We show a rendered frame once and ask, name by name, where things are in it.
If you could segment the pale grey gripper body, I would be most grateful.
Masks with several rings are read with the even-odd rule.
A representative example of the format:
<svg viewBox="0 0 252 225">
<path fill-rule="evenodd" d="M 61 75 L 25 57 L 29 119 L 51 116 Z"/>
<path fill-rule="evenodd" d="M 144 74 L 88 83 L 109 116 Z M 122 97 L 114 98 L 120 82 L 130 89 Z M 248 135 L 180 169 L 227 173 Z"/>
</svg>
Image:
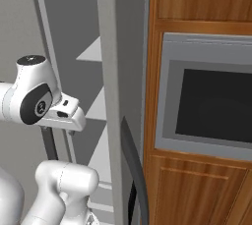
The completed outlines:
<svg viewBox="0 0 252 225">
<path fill-rule="evenodd" d="M 62 111 L 48 111 L 37 124 L 44 127 L 81 132 L 86 125 L 86 117 L 80 107 L 72 115 Z"/>
</svg>

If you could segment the white fridge shelf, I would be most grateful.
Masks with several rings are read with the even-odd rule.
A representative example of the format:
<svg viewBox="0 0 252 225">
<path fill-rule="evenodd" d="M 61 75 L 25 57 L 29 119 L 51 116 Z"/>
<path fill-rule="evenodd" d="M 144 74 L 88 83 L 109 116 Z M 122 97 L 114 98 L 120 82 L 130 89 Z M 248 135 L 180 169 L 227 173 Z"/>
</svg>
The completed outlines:
<svg viewBox="0 0 252 225">
<path fill-rule="evenodd" d="M 100 37 L 98 37 L 83 53 L 77 58 L 77 61 L 92 61 L 101 62 L 101 43 Z"/>
<path fill-rule="evenodd" d="M 93 104 L 88 110 L 86 117 L 88 119 L 96 119 L 96 120 L 103 120 L 103 121 L 106 120 L 104 87 L 101 88 Z"/>
<path fill-rule="evenodd" d="M 105 122 L 98 122 L 91 132 L 87 163 L 94 168 L 102 182 L 111 183 L 108 133 Z"/>
</svg>

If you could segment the white fridge drawer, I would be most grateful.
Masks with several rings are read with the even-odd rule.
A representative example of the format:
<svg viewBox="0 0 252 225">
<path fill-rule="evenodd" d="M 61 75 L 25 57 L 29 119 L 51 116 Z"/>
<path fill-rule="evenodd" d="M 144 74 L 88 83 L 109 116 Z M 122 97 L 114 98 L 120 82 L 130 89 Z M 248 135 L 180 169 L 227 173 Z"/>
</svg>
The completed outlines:
<svg viewBox="0 0 252 225">
<path fill-rule="evenodd" d="M 112 200 L 112 187 L 101 182 L 90 195 L 88 206 L 93 210 L 101 225 L 115 225 Z"/>
</svg>

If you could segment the grey fridge door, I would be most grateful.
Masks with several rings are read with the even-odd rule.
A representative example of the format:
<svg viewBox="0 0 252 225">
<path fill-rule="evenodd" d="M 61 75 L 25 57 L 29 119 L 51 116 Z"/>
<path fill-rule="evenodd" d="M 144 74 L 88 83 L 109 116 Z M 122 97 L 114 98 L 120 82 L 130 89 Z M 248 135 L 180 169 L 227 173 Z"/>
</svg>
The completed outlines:
<svg viewBox="0 0 252 225">
<path fill-rule="evenodd" d="M 132 176 L 121 147 L 125 117 L 142 163 L 149 0 L 97 0 L 115 225 L 128 225 Z M 132 225 L 142 225 L 136 200 Z"/>
</svg>

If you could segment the grey built-in oven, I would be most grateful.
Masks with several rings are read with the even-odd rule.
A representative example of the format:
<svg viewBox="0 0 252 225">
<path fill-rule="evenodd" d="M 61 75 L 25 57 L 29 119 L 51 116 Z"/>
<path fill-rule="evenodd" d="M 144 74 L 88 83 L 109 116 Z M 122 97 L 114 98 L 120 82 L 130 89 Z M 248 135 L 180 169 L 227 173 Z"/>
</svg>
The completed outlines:
<svg viewBox="0 0 252 225">
<path fill-rule="evenodd" d="M 252 162 L 252 36 L 163 35 L 155 147 Z"/>
</svg>

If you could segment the wooden cupboard frame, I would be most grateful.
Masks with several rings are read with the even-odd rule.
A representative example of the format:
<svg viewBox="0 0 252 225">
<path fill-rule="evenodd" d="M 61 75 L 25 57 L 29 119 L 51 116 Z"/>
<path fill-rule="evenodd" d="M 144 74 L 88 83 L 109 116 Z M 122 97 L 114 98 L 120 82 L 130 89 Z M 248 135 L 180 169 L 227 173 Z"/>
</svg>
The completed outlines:
<svg viewBox="0 0 252 225">
<path fill-rule="evenodd" d="M 155 147 L 162 41 L 163 35 L 167 32 L 252 36 L 252 22 L 161 19 L 158 16 L 158 0 L 150 0 L 144 134 L 144 168 L 147 187 L 150 158 L 153 155 L 246 169 L 247 173 L 225 225 L 252 225 L 252 162 Z"/>
</svg>

